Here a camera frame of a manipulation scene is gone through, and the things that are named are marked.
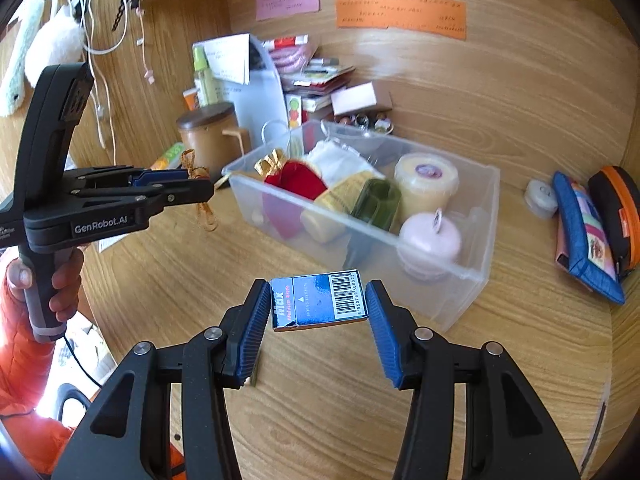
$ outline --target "round container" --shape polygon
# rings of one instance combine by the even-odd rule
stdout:
[[[396,164],[395,179],[402,192],[400,219],[405,222],[421,212],[446,209],[458,191],[458,170],[446,158],[428,153],[409,153]]]
[[[531,180],[524,193],[524,201],[530,211],[539,218],[549,219],[558,211],[558,199],[554,189],[541,180]]]
[[[233,103],[217,103],[182,115],[176,125],[195,165],[207,168],[213,181],[222,168],[251,150],[249,131],[238,127]]]
[[[433,281],[446,271],[433,264],[434,259],[455,263],[462,250],[462,237],[455,224],[442,215],[418,213],[400,229],[398,259],[404,271],[421,281]]]

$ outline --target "red package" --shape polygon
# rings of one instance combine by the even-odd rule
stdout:
[[[296,160],[285,162],[282,169],[276,174],[267,176],[264,183],[309,200],[315,200],[326,191],[326,186],[320,177],[306,164]],[[284,240],[297,235],[302,230],[300,206],[269,194],[263,194],[262,206],[265,215]]]

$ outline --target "black pouch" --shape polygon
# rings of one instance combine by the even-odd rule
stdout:
[[[640,191],[631,176],[618,166],[606,166],[589,179],[589,194],[596,206],[622,279],[640,264]]]

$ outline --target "barcode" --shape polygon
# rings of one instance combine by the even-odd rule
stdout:
[[[335,319],[364,315],[364,302],[357,272],[329,274]]]

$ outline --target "person's hand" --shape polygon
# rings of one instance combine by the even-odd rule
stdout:
[[[51,285],[59,293],[51,298],[49,308],[56,313],[59,322],[68,321],[78,311],[78,292],[82,284],[80,271],[83,264],[84,254],[80,249],[74,249],[69,261],[60,266],[51,278]],[[14,298],[24,302],[24,291],[33,285],[33,273],[18,258],[6,268],[6,282]]]

